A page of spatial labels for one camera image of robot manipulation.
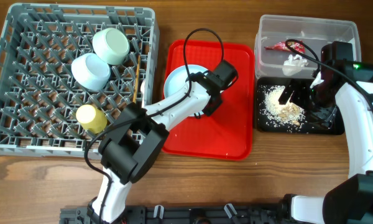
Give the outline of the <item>red snack wrapper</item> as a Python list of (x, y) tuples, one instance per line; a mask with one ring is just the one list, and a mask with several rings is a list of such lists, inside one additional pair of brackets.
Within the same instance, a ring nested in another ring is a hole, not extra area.
[[(300, 52), (300, 53), (303, 53), (303, 54), (305, 53), (305, 47), (302, 44), (299, 44), (297, 42), (289, 42), (288, 46), (290, 46), (291, 48), (293, 48), (297, 52)], [(285, 42), (278, 42), (275, 45), (264, 47), (264, 49), (266, 49), (266, 50), (278, 50), (278, 51), (284, 51), (284, 52), (289, 51), (290, 52), (290, 49), (287, 47)]]

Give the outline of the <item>rice food waste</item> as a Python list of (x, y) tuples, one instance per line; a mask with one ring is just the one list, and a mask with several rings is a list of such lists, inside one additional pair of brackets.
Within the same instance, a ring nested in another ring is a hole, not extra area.
[(260, 113), (269, 121), (265, 123), (273, 128), (301, 128), (305, 119), (304, 109), (287, 100), (284, 105), (279, 103), (279, 98), (285, 87), (280, 85), (263, 87), (264, 99)]

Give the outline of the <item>small light blue bowl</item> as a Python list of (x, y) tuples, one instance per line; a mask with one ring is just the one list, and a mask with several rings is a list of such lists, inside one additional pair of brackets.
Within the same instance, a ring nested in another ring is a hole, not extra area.
[(83, 54), (71, 63), (71, 72), (75, 80), (89, 90), (103, 89), (109, 78), (109, 65), (94, 53)]

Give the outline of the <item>white plastic fork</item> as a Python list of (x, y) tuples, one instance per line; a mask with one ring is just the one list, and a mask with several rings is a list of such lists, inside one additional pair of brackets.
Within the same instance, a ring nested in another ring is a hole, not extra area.
[(142, 94), (145, 94), (145, 81), (146, 80), (143, 80), (142, 83), (141, 83), (141, 85), (140, 85), (140, 92)]

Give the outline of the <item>wooden chopstick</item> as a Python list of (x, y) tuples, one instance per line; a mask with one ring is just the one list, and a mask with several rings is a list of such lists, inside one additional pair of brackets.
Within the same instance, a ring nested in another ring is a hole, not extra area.
[(137, 61), (137, 68), (136, 68), (136, 78), (134, 82), (134, 93), (133, 93), (133, 98), (132, 98), (133, 103), (136, 103), (137, 101), (137, 94), (138, 94), (138, 89), (139, 89), (140, 60), (141, 58), (139, 55), (138, 61)]

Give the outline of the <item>white tissue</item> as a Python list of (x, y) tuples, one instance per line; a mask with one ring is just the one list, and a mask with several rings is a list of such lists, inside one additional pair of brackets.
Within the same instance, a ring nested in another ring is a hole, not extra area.
[(285, 76), (290, 77), (302, 71), (302, 68), (307, 65), (308, 60), (303, 58), (301, 55), (290, 54), (288, 59), (283, 63), (282, 72)]

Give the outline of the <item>green bowl with food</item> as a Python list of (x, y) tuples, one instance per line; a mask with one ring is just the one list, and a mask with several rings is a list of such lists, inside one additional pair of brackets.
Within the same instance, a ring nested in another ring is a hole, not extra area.
[(129, 54), (129, 40), (120, 30), (107, 28), (93, 36), (93, 50), (104, 62), (110, 65), (120, 65), (124, 63)]

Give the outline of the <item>large light blue plate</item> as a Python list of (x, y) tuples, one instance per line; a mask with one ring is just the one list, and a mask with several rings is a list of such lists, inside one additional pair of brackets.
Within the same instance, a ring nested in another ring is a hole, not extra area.
[(165, 112), (177, 118), (191, 111), (189, 117), (200, 119), (203, 116), (203, 109), (211, 98), (207, 89), (198, 81), (189, 83), (184, 65), (170, 73), (165, 81), (163, 93), (165, 99), (170, 99), (168, 100), (169, 106), (175, 104)]

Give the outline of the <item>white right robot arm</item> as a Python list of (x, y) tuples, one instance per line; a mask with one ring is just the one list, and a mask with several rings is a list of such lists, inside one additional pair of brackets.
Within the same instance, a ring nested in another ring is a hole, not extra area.
[(279, 103), (307, 112), (336, 105), (344, 122), (349, 177), (324, 197), (293, 195), (288, 216), (307, 223), (373, 223), (373, 65), (347, 60), (321, 64), (311, 87), (285, 87)]

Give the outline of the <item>yellow plastic cup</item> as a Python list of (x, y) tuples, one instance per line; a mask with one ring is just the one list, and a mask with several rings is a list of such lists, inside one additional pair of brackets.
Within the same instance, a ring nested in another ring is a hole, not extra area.
[(105, 114), (92, 105), (83, 105), (76, 111), (76, 120), (84, 130), (89, 130), (93, 134), (100, 133), (107, 126)]

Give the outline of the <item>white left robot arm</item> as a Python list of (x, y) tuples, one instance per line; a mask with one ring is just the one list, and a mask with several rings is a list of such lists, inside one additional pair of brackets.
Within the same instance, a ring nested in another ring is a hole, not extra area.
[(192, 114), (211, 115), (221, 104), (229, 83), (213, 72), (192, 73), (184, 86), (164, 100), (126, 106), (120, 117), (96, 139), (104, 179), (98, 196), (88, 205), (95, 223), (114, 223), (123, 214), (131, 185), (156, 161), (170, 130)]

